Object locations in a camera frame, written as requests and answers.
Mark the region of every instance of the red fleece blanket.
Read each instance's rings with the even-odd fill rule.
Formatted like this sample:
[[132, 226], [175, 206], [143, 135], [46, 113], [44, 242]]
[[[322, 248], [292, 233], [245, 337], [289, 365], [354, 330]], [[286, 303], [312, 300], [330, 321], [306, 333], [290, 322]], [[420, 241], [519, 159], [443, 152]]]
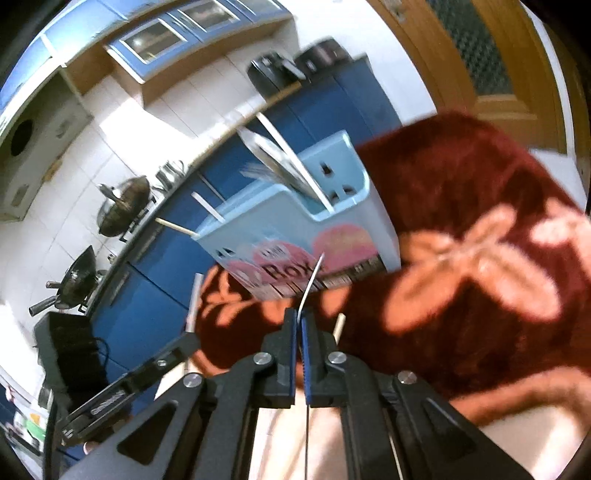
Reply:
[[[400, 237], [399, 272], [311, 295], [340, 349], [411, 369], [477, 424], [537, 404], [591, 420], [591, 225], [529, 153], [450, 112], [357, 148]], [[258, 351], [294, 299], [258, 302], [220, 267], [202, 289], [207, 374]]]

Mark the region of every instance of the light blue box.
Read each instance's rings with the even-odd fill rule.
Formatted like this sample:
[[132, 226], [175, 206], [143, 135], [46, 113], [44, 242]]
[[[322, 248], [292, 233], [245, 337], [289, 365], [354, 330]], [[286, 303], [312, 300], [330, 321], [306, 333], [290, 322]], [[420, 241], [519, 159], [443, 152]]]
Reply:
[[196, 241], [260, 300], [301, 293], [322, 253], [315, 290], [398, 270], [396, 231], [347, 133], [299, 158], [334, 212], [285, 185], [256, 180], [217, 208], [224, 222], [203, 221]]

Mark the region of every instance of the white stick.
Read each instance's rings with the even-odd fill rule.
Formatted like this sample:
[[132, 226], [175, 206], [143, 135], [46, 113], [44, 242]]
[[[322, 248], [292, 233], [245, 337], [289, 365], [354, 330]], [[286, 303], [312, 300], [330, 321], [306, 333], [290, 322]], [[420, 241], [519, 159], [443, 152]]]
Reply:
[[211, 215], [213, 215], [213, 217], [220, 223], [223, 223], [226, 221], [226, 219], [220, 215], [217, 210], [215, 208], [213, 208], [206, 199], [204, 199], [201, 195], [199, 195], [197, 192], [193, 192], [191, 194], [191, 197], [193, 197], [195, 200], [197, 200], [201, 206], [203, 208], [205, 208]]
[[202, 283], [203, 275], [200, 273], [195, 273], [195, 281], [193, 282], [193, 291], [191, 292], [191, 300], [189, 303], [189, 312], [187, 313], [185, 332], [195, 332], [195, 322], [197, 320], [197, 311], [199, 309], [199, 296], [201, 295]]
[[308, 185], [310, 185], [312, 190], [314, 190], [314, 193], [316, 195], [318, 195], [318, 198], [320, 199], [322, 204], [325, 206], [325, 208], [330, 213], [333, 213], [335, 211], [334, 207], [330, 204], [328, 198], [326, 197], [326, 195], [324, 194], [324, 192], [322, 191], [322, 189], [320, 188], [318, 183], [316, 183], [315, 179], [312, 178], [312, 175], [310, 175], [310, 172], [308, 171], [308, 169], [304, 166], [304, 164], [298, 158], [296, 153], [291, 149], [291, 147], [285, 141], [285, 139], [281, 136], [281, 134], [277, 131], [275, 126], [273, 126], [273, 124], [269, 121], [269, 119], [265, 115], [263, 115], [262, 113], [258, 113], [256, 115], [256, 117], [259, 119], [259, 122], [262, 123], [263, 127], [265, 127], [267, 129], [267, 131], [271, 134], [271, 136], [273, 137], [273, 140], [275, 140], [277, 142], [277, 145], [279, 145], [281, 147], [281, 149], [285, 152], [285, 154], [290, 158], [291, 162], [294, 164], [294, 166], [300, 172], [300, 175], [302, 175], [304, 177], [306, 182], [308, 182]]
[[192, 230], [189, 230], [188, 228], [177, 225], [176, 223], [172, 223], [167, 220], [164, 220], [163, 218], [156, 218], [156, 222], [159, 223], [160, 225], [164, 225], [164, 226], [167, 226], [168, 228], [176, 230], [177, 232], [184, 233], [190, 237], [193, 237], [193, 238], [196, 237], [195, 232], [193, 232]]

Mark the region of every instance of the pan handle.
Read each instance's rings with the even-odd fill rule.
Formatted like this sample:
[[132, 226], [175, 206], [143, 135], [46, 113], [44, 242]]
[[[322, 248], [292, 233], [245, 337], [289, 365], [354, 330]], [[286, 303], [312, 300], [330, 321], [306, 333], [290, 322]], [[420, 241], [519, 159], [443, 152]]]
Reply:
[[54, 305], [55, 302], [57, 302], [57, 295], [53, 295], [43, 301], [40, 301], [39, 303], [36, 303], [32, 307], [29, 307], [29, 314], [31, 317], [34, 317], [38, 313], [41, 313], [43, 310], [48, 309]]
[[101, 183], [99, 185], [99, 190], [105, 197], [107, 197], [109, 200], [112, 200], [113, 202], [115, 202], [115, 204], [119, 208], [122, 208], [125, 211], [129, 210], [129, 205], [127, 204], [127, 202], [124, 202], [117, 195], [115, 195], [113, 193], [113, 187], [108, 187], [104, 183]]

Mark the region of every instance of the frying pan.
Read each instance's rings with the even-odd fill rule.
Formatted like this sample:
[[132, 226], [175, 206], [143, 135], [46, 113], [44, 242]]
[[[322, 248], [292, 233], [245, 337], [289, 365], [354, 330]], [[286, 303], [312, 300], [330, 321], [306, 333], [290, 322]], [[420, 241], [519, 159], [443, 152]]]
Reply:
[[99, 233], [104, 236], [117, 236], [125, 233], [134, 219], [150, 201], [150, 183], [144, 177], [125, 180], [115, 188], [99, 185], [106, 197], [96, 223]]
[[84, 250], [70, 266], [61, 282], [48, 281], [46, 288], [57, 288], [57, 293], [29, 307], [31, 317], [55, 305], [58, 310], [69, 310], [80, 303], [96, 287], [96, 258], [92, 246]]

